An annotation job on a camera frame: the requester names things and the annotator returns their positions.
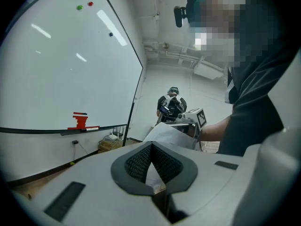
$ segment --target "red object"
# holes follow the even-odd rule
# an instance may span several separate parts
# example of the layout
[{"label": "red object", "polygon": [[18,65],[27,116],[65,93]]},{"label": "red object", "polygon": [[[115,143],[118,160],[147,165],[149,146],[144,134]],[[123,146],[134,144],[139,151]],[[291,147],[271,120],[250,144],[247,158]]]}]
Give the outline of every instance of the red object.
[{"label": "red object", "polygon": [[73,112],[73,118],[75,118],[77,120],[77,124],[76,124],[76,127],[68,127],[68,130],[99,127],[99,126],[86,127],[86,121],[88,119],[88,116],[83,116],[83,115],[86,115],[86,113]]}]

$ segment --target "white wall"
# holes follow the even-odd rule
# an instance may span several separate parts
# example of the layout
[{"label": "white wall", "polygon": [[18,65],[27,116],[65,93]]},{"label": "white wall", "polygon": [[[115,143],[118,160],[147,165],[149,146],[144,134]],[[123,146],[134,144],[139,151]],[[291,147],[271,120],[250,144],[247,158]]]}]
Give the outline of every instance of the white wall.
[{"label": "white wall", "polygon": [[187,102],[187,111],[204,108],[208,125],[215,124],[231,114],[232,105],[224,102],[226,85],[222,80],[210,80],[192,74],[184,68],[166,65],[148,65],[142,85],[137,111],[133,113],[128,137],[144,140],[151,126],[157,122],[158,99],[172,86],[179,88]]},{"label": "white wall", "polygon": [[[110,0],[118,14],[139,58],[146,68],[146,55],[142,38],[135,20],[133,0]],[[73,160],[71,141],[78,140],[88,153],[97,150],[97,143],[109,131],[91,132],[81,135],[60,134],[25,135],[0,133],[0,166],[7,181],[25,178]],[[76,157],[86,153],[76,145]]]},{"label": "white wall", "polygon": [[[7,181],[13,181],[56,168],[73,161],[72,141],[78,140],[88,153],[92,153],[109,133],[96,131],[69,136],[0,133],[1,172]],[[76,144],[75,159],[85,155]]]}]

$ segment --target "whiteboard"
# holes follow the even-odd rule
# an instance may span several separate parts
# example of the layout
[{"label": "whiteboard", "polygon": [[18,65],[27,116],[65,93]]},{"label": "whiteboard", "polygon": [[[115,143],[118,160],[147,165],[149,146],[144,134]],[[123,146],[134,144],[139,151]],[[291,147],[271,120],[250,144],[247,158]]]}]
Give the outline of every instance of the whiteboard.
[{"label": "whiteboard", "polygon": [[107,0],[38,0],[0,47],[0,127],[127,124],[141,71]]}]

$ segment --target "white cloth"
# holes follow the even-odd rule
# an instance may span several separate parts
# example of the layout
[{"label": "white cloth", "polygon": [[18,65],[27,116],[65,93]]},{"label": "white cloth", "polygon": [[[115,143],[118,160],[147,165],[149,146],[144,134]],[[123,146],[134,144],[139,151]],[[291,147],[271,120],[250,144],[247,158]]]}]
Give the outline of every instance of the white cloth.
[{"label": "white cloth", "polygon": [[[178,131],[177,129],[161,122],[147,135],[144,141],[168,142],[173,145],[194,149],[197,143],[196,139]],[[158,175],[154,165],[151,163],[146,176],[146,185],[151,186],[154,193],[160,192],[165,185]]]}]

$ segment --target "whiteboard frame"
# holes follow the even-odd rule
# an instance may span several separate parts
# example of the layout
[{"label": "whiteboard frame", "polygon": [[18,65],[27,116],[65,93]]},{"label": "whiteboard frame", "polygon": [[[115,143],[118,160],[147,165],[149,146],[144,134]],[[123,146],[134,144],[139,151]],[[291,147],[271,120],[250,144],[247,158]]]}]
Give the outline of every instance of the whiteboard frame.
[{"label": "whiteboard frame", "polygon": [[[26,5],[27,2],[25,2],[21,7],[20,9],[16,12],[15,16],[12,18],[12,21],[9,23],[6,31],[5,31],[5,34],[2,38],[2,41],[1,41],[1,44],[0,46],[2,46],[3,44],[3,41],[5,39],[5,37],[7,36],[7,34],[9,33],[9,31],[11,30],[11,28],[15,25],[15,23],[19,20],[19,18],[31,7],[33,6],[36,2],[38,2],[39,0],[34,0],[33,2],[29,3],[28,5]],[[120,22],[120,25],[122,26],[123,28],[123,31],[125,32],[125,34],[127,35],[127,38],[128,40],[130,41],[131,43],[131,46],[137,56],[137,59],[140,63],[140,66],[142,68],[141,70],[141,73],[140,73],[140,77],[139,77],[139,80],[138,80],[138,83],[137,83],[137,86],[136,86],[136,90],[135,90],[135,94],[137,92],[137,89],[138,89],[138,85],[139,85],[139,81],[141,79],[141,75],[142,75],[142,72],[143,72],[143,65],[141,63],[141,60],[133,46],[133,43],[132,41],[130,40],[121,20],[119,19],[114,7],[112,6],[110,0],[106,0],[110,6],[110,8],[112,9],[113,13],[115,14],[116,18],[118,19],[118,21]],[[108,129],[112,129],[112,128],[115,128],[115,127],[122,127],[122,126],[127,126],[128,127],[128,124],[121,124],[121,125],[112,125],[112,126],[106,126],[106,127],[100,127],[99,130],[93,130],[93,131],[81,131],[80,129],[73,129],[73,130],[68,130],[68,129],[63,129],[63,130],[36,130],[36,129],[14,129],[14,128],[5,128],[5,127],[0,127],[0,132],[4,132],[4,133],[15,133],[15,134],[58,134],[60,133],[61,135],[72,135],[72,134],[81,134],[81,133],[89,133],[89,132],[95,132],[95,131],[101,131],[101,130],[108,130]]]}]

